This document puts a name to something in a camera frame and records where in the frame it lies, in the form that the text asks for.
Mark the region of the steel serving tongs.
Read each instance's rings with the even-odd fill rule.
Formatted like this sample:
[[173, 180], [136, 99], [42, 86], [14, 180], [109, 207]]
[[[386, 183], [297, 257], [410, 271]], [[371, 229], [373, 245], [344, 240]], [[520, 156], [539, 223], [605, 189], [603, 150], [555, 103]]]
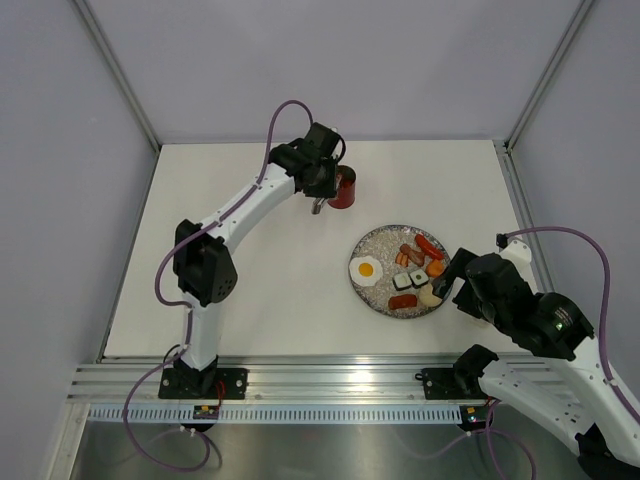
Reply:
[[312, 203], [311, 213], [313, 215], [319, 215], [327, 203], [326, 198], [316, 198]]

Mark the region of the toy bacon slice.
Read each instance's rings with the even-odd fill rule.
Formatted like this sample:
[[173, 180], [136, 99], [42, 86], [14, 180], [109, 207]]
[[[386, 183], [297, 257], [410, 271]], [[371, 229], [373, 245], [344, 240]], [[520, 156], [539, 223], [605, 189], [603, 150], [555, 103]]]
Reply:
[[407, 267], [407, 266], [408, 266], [408, 264], [409, 264], [409, 258], [408, 258], [408, 256], [407, 256], [406, 254], [399, 253], [399, 254], [396, 256], [395, 262], [396, 262], [398, 265], [401, 265], [401, 266], [403, 266], [403, 267]]

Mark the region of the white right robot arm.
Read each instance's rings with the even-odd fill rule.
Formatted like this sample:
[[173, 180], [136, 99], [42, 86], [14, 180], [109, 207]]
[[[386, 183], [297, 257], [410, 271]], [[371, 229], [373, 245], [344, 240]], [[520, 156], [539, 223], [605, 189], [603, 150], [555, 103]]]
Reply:
[[474, 345], [455, 362], [454, 384], [466, 396], [501, 400], [545, 428], [579, 457], [639, 465], [639, 422], [605, 376], [594, 328], [577, 305], [557, 293], [535, 293], [507, 252], [476, 255], [460, 248], [437, 277], [444, 297], [463, 282], [453, 302], [518, 347], [541, 358], [575, 396], [563, 402], [512, 370], [485, 347]]

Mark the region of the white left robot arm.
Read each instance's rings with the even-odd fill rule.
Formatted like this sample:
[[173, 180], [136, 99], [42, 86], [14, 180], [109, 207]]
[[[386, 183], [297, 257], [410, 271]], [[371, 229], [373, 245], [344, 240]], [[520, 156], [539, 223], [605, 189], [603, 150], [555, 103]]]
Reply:
[[317, 122], [307, 134], [268, 152], [267, 163], [251, 183], [222, 209], [200, 223], [176, 228], [173, 271], [186, 304], [187, 365], [181, 386], [195, 398], [215, 388], [221, 339], [221, 303], [238, 282], [233, 253], [246, 235], [273, 209], [300, 193], [322, 207], [337, 196], [338, 163], [346, 143], [335, 130]]

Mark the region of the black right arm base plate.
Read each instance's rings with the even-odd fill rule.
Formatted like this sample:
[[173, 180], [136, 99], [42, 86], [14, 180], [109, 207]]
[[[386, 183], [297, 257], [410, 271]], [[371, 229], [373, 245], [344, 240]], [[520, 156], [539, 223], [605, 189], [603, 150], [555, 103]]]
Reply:
[[466, 390], [455, 378], [452, 367], [423, 368], [414, 374], [426, 400], [487, 400], [478, 387]]

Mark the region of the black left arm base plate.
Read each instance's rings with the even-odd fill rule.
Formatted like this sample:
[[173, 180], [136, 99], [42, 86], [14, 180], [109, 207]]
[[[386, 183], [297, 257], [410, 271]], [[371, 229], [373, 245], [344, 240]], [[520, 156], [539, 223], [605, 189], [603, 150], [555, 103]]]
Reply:
[[187, 372], [177, 368], [162, 372], [158, 397], [166, 400], [243, 400], [249, 371], [218, 367], [209, 372]]

